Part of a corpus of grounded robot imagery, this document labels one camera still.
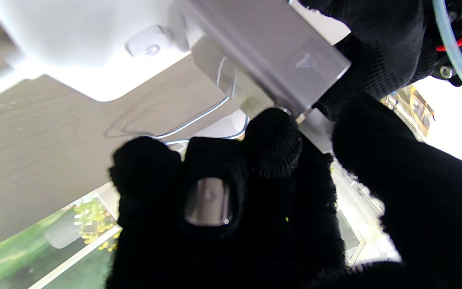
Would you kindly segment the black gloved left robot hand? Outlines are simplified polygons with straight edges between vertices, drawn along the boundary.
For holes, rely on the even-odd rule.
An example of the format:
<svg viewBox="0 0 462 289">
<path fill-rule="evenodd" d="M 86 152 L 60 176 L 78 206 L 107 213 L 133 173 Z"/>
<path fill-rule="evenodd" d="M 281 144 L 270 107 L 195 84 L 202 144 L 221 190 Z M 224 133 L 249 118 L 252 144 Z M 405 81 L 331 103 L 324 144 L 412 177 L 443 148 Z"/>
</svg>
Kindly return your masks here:
<svg viewBox="0 0 462 289">
<path fill-rule="evenodd" d="M 368 94 L 379 100 L 428 77 L 438 64 L 430 0 L 301 0 L 300 5 L 350 29 L 334 47 L 351 66 L 313 105 L 332 121 L 349 99 Z"/>
</svg>

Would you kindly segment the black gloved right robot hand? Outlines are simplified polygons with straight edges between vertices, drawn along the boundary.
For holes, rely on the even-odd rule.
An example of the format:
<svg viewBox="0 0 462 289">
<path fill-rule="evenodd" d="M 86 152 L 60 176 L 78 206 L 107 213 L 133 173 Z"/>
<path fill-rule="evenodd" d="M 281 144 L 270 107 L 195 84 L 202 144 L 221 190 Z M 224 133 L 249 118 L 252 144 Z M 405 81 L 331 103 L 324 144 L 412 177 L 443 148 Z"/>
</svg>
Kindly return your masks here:
<svg viewBox="0 0 462 289">
<path fill-rule="evenodd" d="M 401 261 L 345 263 L 334 157 L 383 203 Z M 107 289 L 462 289 L 462 160 L 367 94 L 341 109 L 332 154 L 269 108 L 242 141 L 194 137 L 183 159 L 136 137 L 109 174 L 122 231 Z"/>
</svg>

